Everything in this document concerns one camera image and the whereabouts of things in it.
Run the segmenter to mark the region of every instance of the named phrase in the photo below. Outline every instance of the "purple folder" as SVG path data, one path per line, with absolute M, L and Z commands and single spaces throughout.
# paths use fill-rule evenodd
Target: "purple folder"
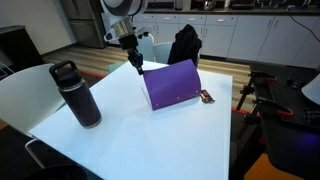
M 143 76 L 153 110 L 200 94 L 199 74 L 191 59 L 164 68 L 144 71 Z

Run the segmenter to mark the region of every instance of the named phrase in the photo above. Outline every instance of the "chair backrest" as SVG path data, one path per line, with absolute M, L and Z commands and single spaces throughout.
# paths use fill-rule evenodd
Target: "chair backrest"
M 172 42 L 165 42 L 153 45 L 155 60 L 157 63 L 167 64 Z
M 30 136 L 30 129 L 63 104 L 49 73 L 52 65 L 31 67 L 0 81 L 0 119 Z
M 154 62 L 153 36 L 148 33 L 148 36 L 142 36 L 141 39 L 138 38 L 138 43 L 137 49 L 143 55 L 143 60 Z

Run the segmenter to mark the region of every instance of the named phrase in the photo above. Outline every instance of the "bottle handle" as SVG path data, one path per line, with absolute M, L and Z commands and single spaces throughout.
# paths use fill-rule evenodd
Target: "bottle handle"
M 75 65 L 75 63 L 72 62 L 72 61 L 70 61 L 70 60 L 65 60 L 65 61 L 62 61 L 62 62 L 60 62 L 60 63 L 58 63 L 58 64 L 55 64 L 55 65 L 51 66 L 50 69 L 49 69 L 49 72 L 50 72 L 51 76 L 53 77 L 53 79 L 54 79 L 55 81 L 58 80 L 58 75 L 57 75 L 57 73 L 56 73 L 56 72 L 57 72 L 57 69 L 62 68 L 63 66 L 65 66 L 65 65 L 67 65 L 67 64 L 70 64 L 72 69 L 78 70 L 78 68 L 77 68 L 77 66 Z

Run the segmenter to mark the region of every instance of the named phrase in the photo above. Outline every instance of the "black water bottle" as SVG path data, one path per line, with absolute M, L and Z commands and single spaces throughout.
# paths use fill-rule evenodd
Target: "black water bottle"
M 98 125 L 101 113 L 74 62 L 68 60 L 60 62 L 50 67 L 49 71 L 80 124 L 85 128 Z

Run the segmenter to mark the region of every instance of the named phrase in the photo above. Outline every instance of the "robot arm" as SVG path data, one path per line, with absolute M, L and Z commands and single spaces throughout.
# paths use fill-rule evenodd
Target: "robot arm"
M 137 50 L 138 41 L 129 16 L 143 13 L 147 9 L 148 0 L 100 0 L 105 14 L 109 17 L 111 30 L 105 40 L 118 39 L 120 46 L 128 53 L 128 59 L 143 74 L 143 56 Z

